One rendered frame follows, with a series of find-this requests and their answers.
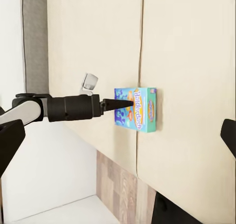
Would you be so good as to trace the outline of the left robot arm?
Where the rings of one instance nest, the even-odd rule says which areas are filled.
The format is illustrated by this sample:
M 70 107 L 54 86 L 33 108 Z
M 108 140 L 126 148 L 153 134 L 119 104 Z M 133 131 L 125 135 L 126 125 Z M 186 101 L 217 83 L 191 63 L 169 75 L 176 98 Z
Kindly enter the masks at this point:
M 133 101 L 103 99 L 91 90 L 97 85 L 98 77 L 85 73 L 77 96 L 52 97 L 50 94 L 19 93 L 12 100 L 12 108 L 5 111 L 0 107 L 0 124 L 21 119 L 24 126 L 43 121 L 42 98 L 47 98 L 49 122 L 74 121 L 100 117 L 104 112 L 131 107 Z

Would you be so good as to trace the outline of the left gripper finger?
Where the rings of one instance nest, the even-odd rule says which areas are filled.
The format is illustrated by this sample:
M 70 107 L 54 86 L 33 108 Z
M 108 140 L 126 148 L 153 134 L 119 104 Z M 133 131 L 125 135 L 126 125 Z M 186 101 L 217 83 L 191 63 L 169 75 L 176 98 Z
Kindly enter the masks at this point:
M 116 99 L 103 99 L 103 101 L 100 102 L 101 115 L 103 115 L 104 112 L 107 112 L 107 111 L 127 108 L 127 107 L 131 107 L 133 105 L 134 105 L 133 101 L 116 100 Z

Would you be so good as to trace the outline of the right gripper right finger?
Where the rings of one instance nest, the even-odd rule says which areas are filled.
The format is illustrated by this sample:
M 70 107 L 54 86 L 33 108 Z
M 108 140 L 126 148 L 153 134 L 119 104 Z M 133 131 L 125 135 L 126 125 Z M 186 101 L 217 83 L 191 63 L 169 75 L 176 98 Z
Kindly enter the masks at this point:
M 228 146 L 234 157 L 236 158 L 236 121 L 224 119 L 220 137 Z

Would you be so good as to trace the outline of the board game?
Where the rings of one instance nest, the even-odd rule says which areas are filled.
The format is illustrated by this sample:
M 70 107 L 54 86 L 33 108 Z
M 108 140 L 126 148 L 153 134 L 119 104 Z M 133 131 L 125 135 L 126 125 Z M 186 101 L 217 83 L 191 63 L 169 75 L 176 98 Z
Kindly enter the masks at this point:
M 115 99 L 134 103 L 115 110 L 115 125 L 144 133 L 156 132 L 156 87 L 115 88 Z

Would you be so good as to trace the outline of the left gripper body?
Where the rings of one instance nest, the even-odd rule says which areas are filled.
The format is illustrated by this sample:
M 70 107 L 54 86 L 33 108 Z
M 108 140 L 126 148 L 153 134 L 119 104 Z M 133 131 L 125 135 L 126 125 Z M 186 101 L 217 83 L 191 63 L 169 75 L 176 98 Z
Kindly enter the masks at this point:
M 64 97 L 67 121 L 92 119 L 100 117 L 100 95 L 92 94 Z

